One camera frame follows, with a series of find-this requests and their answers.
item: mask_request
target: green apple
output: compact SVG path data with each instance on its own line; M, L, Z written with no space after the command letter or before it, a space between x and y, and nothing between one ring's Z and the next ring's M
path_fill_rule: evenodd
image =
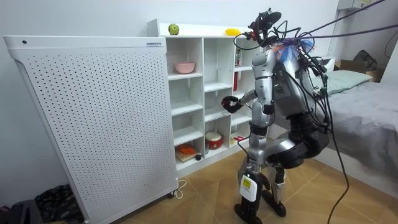
M171 35L178 35L178 32L180 32L180 28L177 25L175 24L169 25L169 33Z

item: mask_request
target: white wall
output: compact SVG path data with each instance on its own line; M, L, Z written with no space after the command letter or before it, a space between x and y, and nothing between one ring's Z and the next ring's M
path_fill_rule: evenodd
M340 32L340 34L346 32L358 32L397 23L398 1L387 0L368 10L359 12L347 19L344 19L342 28L344 32ZM365 50L376 59L379 68L385 68L389 59L384 56L384 48L386 47L388 40L395 32L397 32L397 30L398 29L389 29L370 34L340 38L339 46L337 46L339 49L335 52L335 55L341 57L341 59L352 60L360 50ZM388 56L391 55L397 40L398 35L396 35L388 45Z
M289 27L303 30L334 19L338 0L133 1L3 0L0 36L146 36L146 22L247 26L269 7L283 13ZM318 34L331 34L333 26ZM326 55L329 40L317 44ZM0 40L0 206L66 184L39 116L6 46Z
M394 48L386 71L384 72L380 82L398 85L398 44L396 44Z

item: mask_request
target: red pot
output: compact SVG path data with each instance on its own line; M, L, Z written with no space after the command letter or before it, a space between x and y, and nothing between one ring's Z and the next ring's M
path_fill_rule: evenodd
M209 144L209 149L219 149L223 144L223 138L218 133L206 133L206 143Z

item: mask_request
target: perforated panel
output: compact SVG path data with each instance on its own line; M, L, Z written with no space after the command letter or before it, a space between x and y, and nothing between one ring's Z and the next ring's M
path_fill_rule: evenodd
M176 184L165 50L37 50L22 63L91 223Z

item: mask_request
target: humanoid robot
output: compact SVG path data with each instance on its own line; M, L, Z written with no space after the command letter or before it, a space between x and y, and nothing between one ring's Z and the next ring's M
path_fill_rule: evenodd
M238 170L242 201L234 207L239 217L250 224L261 223L257 217L261 196L276 214L286 216L282 204L285 169L296 168L303 164L304 159L317 156L329 143L327 126L316 125L319 123L314 121L314 97L322 93L314 90L308 73L308 68L321 65L310 62L305 54L284 60L278 58L274 46L282 40L276 36L268 37L267 32L280 17L281 13L269 9L249 26L253 32L245 33L246 37L255 39L263 47L263 51L252 59L255 89L245 93L241 99L227 96L221 103L230 113L235 113L246 103L257 99L251 107L248 156ZM290 45L301 47L299 43ZM290 121L290 131L268 144L267 131L274 121L275 106L278 113ZM265 167L268 177L261 174Z

